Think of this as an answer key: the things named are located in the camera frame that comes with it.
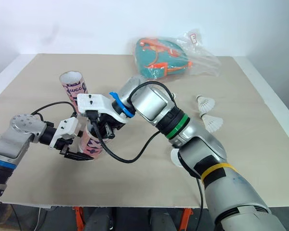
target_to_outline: teal bag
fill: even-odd
[[[157,38],[141,38],[136,43],[135,58],[138,70],[147,79],[181,74],[192,66],[177,44]]]

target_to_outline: shuttlecock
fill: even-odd
[[[198,108],[200,113],[206,113],[212,110],[215,105],[214,99],[203,97],[202,95],[198,95],[196,99],[198,102]]]
[[[223,119],[207,115],[206,113],[200,113],[200,118],[204,123],[204,127],[209,133],[215,132],[223,125]]]
[[[170,158],[174,165],[178,167],[183,167],[179,161],[178,152],[179,152],[178,148],[173,148],[172,151],[170,152]]]

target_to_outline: table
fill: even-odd
[[[224,145],[228,161],[268,206],[289,206],[289,111],[246,58],[220,57],[220,61],[220,77],[182,78],[166,85],[175,92],[178,106],[199,122],[195,96],[214,98],[216,106],[209,114],[224,119],[214,135]],[[13,115],[68,100],[59,76],[69,70],[83,74],[90,93],[104,95],[119,90],[136,74],[129,55],[20,56],[0,76],[0,89],[5,88],[0,94],[0,134]],[[48,108],[43,115],[58,125],[70,115],[70,108]],[[132,158],[155,131],[136,116],[109,147]],[[39,206],[199,207],[195,179],[172,164],[170,150],[160,134],[136,163],[127,165],[107,154],[94,161],[72,161],[44,145],[31,144],[0,199]]]

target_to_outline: plastic bag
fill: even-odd
[[[197,30],[178,38],[141,38],[134,57],[139,73],[147,79],[162,80],[176,74],[220,74],[220,61],[201,46]]]

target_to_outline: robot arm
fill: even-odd
[[[128,82],[119,95],[125,95],[130,85],[133,84]],[[168,96],[143,86],[132,96],[131,104],[173,147],[179,148],[179,160],[189,174],[202,180],[216,231],[285,230],[254,188],[227,162],[222,144]]]
[[[79,94],[79,111],[95,117],[103,138],[114,138],[114,130],[123,127],[135,111],[155,126],[179,148],[178,158],[189,174],[202,180],[216,231],[284,231],[253,187],[227,162],[222,144],[162,91],[144,84],[143,77],[132,77],[118,94],[113,93],[112,103],[101,95]],[[13,117],[9,129],[0,136],[0,195],[30,142],[61,150],[67,158],[90,159],[69,151],[77,131],[74,119],[61,121],[55,129],[32,115]]]
[[[79,132],[78,120],[74,117],[60,122],[59,128],[44,122],[33,115],[16,115],[10,126],[0,135],[0,196],[3,194],[8,178],[29,148],[30,142],[49,145],[60,150],[65,158],[89,160],[90,156],[69,151],[69,145]]]

